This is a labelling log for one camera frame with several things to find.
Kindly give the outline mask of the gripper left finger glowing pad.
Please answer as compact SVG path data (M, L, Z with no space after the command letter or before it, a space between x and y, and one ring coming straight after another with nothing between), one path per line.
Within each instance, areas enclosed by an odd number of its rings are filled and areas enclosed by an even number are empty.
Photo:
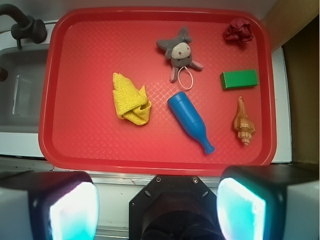
M92 240L99 195L84 171L0 174L2 240Z

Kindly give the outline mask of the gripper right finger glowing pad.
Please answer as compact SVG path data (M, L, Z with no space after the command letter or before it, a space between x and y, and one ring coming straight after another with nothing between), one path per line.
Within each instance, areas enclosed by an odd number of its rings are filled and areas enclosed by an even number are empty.
M318 240L318 165L229 166L217 188L227 240Z

